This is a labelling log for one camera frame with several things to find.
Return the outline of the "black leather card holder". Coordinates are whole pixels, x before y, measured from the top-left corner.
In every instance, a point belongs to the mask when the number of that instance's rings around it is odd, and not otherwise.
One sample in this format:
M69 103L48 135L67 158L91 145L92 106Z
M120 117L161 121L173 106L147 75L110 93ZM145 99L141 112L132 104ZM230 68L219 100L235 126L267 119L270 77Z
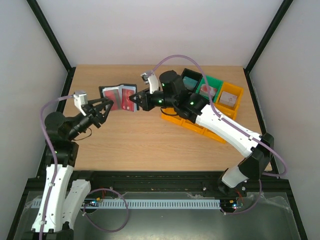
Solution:
M126 110L136 112L139 110L138 105L130 100L130 96L137 93L136 84L121 83L113 86L99 86L98 89L101 97L113 101L111 111Z

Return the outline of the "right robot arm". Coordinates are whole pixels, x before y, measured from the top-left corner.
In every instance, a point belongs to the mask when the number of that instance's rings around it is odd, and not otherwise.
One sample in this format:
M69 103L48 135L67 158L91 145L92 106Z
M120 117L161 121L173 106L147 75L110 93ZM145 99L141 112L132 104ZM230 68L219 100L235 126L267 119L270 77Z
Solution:
M152 72L141 75L149 85L129 97L142 110L155 107L172 108L185 120L204 127L231 144L244 159L236 166L227 168L217 181L218 191L229 196L236 187L247 180L259 180L273 156L274 137L251 131L235 122L204 96L189 91L182 77L174 70L159 77Z

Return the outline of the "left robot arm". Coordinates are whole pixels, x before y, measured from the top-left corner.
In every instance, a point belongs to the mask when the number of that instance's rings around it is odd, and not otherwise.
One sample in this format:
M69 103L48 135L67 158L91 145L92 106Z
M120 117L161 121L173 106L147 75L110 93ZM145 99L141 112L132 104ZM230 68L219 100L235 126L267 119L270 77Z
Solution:
M79 150L75 139L91 126L100 128L114 102L106 97L87 100L86 94L74 94L72 99L79 110L76 116L55 111L40 118L47 146L45 185L38 213L23 240L72 240L78 212L91 190L84 178L71 182L68 190Z

